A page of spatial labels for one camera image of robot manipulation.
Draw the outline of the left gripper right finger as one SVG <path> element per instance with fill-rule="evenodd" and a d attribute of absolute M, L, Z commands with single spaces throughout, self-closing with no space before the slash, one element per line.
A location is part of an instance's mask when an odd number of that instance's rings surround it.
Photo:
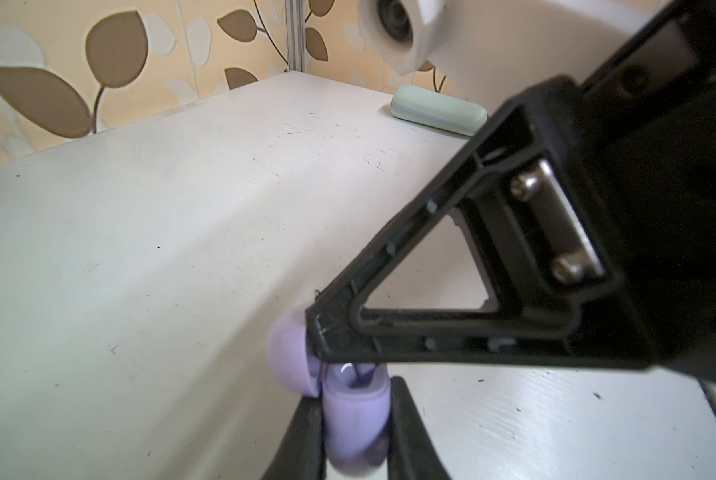
<path fill-rule="evenodd" d="M 391 379 L 389 480 L 449 480 L 406 381 Z"/>

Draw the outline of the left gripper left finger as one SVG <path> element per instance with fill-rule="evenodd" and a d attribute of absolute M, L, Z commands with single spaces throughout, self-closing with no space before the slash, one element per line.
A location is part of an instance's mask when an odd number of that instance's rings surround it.
<path fill-rule="evenodd" d="M 326 478 L 323 408 L 320 399 L 302 397 L 262 480 Z"/>

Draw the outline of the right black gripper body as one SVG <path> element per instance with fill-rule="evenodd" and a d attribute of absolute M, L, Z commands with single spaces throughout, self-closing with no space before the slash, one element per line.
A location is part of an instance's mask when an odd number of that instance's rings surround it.
<path fill-rule="evenodd" d="M 661 365 L 716 383 L 716 1 L 673 1 L 584 83 L 594 164 Z"/>

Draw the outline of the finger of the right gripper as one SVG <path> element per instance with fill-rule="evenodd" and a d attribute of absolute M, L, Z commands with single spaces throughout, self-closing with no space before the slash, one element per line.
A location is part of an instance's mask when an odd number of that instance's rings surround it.
<path fill-rule="evenodd" d="M 597 124 L 556 77 L 504 104 L 307 310 L 329 363 L 644 368 L 634 304 L 588 172 Z"/>

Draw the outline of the purple earbud charging case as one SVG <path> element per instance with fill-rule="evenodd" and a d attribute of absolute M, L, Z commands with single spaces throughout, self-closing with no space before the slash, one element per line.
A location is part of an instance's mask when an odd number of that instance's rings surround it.
<path fill-rule="evenodd" d="M 381 466 L 388 451 L 391 412 L 386 365 L 322 362 L 308 346 L 304 306 L 271 327 L 267 361 L 279 385 L 321 402 L 325 453 L 337 471 L 363 477 Z"/>

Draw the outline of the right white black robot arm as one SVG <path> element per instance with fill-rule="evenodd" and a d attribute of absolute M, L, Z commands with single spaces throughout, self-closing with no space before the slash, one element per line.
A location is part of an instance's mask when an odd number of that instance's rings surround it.
<path fill-rule="evenodd" d="M 716 383 L 716 1 L 362 1 L 397 72 L 441 68 L 485 125 L 308 309 L 321 360 L 661 366 Z M 448 214 L 489 293 L 371 309 Z"/>

